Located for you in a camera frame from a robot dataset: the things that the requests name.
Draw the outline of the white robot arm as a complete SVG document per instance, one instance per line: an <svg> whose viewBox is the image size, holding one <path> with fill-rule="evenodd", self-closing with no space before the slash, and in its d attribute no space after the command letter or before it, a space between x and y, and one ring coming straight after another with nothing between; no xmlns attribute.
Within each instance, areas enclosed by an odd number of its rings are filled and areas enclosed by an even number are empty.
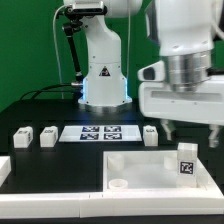
<svg viewBox="0 0 224 224"><path fill-rule="evenodd" d="M121 74L120 38L105 24L107 17L139 11L143 0L63 0L65 15L84 28L89 71L83 80L82 107L116 109L130 101ZM172 137L175 121L210 126L209 145L218 144L224 127L224 72L212 68L215 37L224 0L152 0L145 10L147 36L159 47L160 60L138 71L139 107L145 117L158 118Z"/></svg>

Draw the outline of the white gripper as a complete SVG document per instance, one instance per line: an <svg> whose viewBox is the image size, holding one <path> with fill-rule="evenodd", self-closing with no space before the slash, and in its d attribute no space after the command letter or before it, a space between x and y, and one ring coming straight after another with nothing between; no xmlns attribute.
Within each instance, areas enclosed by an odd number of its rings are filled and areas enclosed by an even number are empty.
<svg viewBox="0 0 224 224"><path fill-rule="evenodd" d="M195 92L174 92L165 82L164 63L158 61L140 69L138 79L140 111L145 117L162 119L160 123L169 141L174 137L175 120L209 124L209 146L219 145L224 126L224 75L211 76Z"/></svg>

